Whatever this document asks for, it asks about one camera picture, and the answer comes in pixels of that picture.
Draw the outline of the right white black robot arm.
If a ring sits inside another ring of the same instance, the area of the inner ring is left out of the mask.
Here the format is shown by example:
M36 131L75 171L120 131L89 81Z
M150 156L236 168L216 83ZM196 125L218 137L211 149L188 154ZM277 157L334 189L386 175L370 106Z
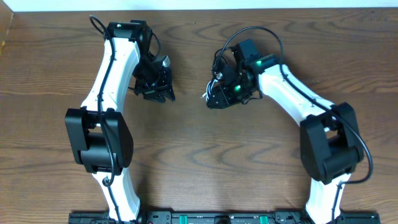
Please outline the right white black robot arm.
M216 66L203 98L211 109L246 104L258 91L278 103L300 128L300 159L311 177L305 211L313 223L329 223L341 214L340 202L364 152L354 109L325 100L300 82L275 55L261 55L251 39L232 47L236 65Z

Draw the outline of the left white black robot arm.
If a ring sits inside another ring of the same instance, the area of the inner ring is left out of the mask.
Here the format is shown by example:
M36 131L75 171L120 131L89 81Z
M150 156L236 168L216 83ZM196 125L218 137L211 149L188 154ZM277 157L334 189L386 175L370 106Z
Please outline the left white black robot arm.
M148 223L147 212L134 191L129 166L134 141L123 117L130 81L136 95L159 103L175 100L167 55L153 54L157 36L146 21L90 22L104 38L104 55L96 80L81 106L70 108L65 125L77 164L100 184L107 212L73 212L69 223Z

